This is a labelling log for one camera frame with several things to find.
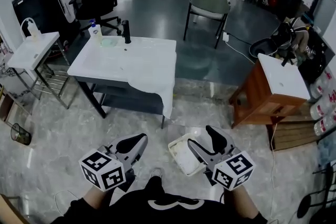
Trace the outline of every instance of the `shoe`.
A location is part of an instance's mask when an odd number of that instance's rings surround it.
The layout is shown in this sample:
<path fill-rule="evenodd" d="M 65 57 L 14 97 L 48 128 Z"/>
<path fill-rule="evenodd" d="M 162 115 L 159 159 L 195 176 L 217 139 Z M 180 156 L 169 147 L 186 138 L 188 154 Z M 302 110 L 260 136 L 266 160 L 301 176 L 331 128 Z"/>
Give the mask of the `shoe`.
<path fill-rule="evenodd" d="M 163 169 L 162 168 L 154 168 L 152 171 L 151 171 L 151 176 L 150 178 L 154 177 L 154 176 L 158 176 L 159 178 L 162 179 L 163 177 Z"/>

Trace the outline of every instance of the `white plastic tray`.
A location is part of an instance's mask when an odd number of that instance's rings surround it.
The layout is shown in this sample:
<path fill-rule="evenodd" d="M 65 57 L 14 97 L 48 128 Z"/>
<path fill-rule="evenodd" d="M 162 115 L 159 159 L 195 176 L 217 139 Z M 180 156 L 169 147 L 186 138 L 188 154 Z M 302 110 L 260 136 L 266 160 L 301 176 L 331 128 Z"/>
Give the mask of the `white plastic tray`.
<path fill-rule="evenodd" d="M 182 170 L 182 172 L 186 175 L 186 176 L 193 176 L 195 174 L 197 174 L 199 171 L 201 171 L 203 168 L 205 168 L 206 166 L 202 163 L 200 163 L 197 158 L 194 156 L 194 158 L 196 159 L 196 161 L 199 163 L 198 167 L 191 173 L 187 173 L 185 171 L 185 169 L 179 164 L 179 162 L 177 161 L 177 158 L 176 158 L 176 154 L 173 150 L 174 146 L 178 143 L 178 142 L 182 142 L 182 141 L 187 141 L 188 139 L 192 139 L 192 140 L 195 140 L 197 141 L 196 139 L 196 136 L 193 135 L 193 134 L 185 134 L 183 135 L 182 137 L 174 140 L 173 142 L 169 143 L 168 144 L 168 149 L 169 149 L 169 152 L 172 154 L 174 160 L 176 161 L 177 165 L 180 167 L 180 169 Z"/>

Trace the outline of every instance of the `wooden pallet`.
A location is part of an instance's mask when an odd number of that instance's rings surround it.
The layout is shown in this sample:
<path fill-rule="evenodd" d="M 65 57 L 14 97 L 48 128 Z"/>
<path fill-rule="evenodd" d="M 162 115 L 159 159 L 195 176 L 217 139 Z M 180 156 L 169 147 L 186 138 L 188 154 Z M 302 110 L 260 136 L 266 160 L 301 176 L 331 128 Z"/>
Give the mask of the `wooden pallet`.
<path fill-rule="evenodd" d="M 306 145 L 320 139 L 314 132 L 315 121 L 310 116 L 310 107 L 311 104 L 305 103 L 294 115 L 287 116 L 279 122 L 273 140 L 275 125 L 266 125 L 274 151 Z"/>

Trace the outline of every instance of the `marble tile floor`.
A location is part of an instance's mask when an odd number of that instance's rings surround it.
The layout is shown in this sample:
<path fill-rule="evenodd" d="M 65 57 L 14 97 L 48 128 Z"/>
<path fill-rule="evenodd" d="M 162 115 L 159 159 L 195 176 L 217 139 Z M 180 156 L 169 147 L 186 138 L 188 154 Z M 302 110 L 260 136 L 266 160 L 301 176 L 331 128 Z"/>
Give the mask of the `marble tile floor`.
<path fill-rule="evenodd" d="M 74 91 L 75 84 L 65 89 L 64 97 Z M 24 126 L 33 133 L 30 146 L 10 138 L 10 128 L 0 123 L 0 193 L 22 197 L 21 211 L 33 215 L 31 223 L 49 223 L 64 213 L 71 200 L 82 197 L 90 188 L 81 173 L 78 159 L 92 148 L 98 148 L 113 138 L 134 133 L 146 133 L 148 146 L 134 166 L 137 179 L 130 190 L 143 188 L 150 170 L 163 167 L 164 189 L 168 193 L 190 198 L 219 200 L 222 189 L 211 187 L 205 175 L 185 176 L 168 152 L 169 142 L 190 131 L 191 127 L 213 125 L 229 133 L 241 150 L 246 150 L 257 164 L 246 188 L 261 213 L 279 223 L 288 223 L 306 194 L 321 188 L 321 178 L 312 175 L 318 168 L 315 144 L 275 152 L 274 191 L 271 171 L 272 152 L 263 125 L 242 125 L 231 130 L 232 107 L 227 99 L 235 87 L 205 81 L 176 79 L 173 112 L 165 128 L 161 117 L 134 111 L 109 109 L 102 119 L 81 91 L 77 91 L 71 107 L 65 110 L 52 96 L 43 94 L 35 102 L 33 114 Z M 308 223 L 313 210 L 293 223 Z"/>

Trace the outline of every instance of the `wooden stool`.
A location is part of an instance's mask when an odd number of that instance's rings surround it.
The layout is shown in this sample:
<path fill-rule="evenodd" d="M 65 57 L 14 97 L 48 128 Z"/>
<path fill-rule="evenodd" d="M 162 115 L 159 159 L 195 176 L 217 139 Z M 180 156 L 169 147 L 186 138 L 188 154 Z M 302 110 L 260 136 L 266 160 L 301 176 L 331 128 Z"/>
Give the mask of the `wooden stool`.
<path fill-rule="evenodd" d="M 258 55 L 246 81 L 229 99 L 234 106 L 232 128 L 239 124 L 276 124 L 310 99 L 297 66 Z"/>

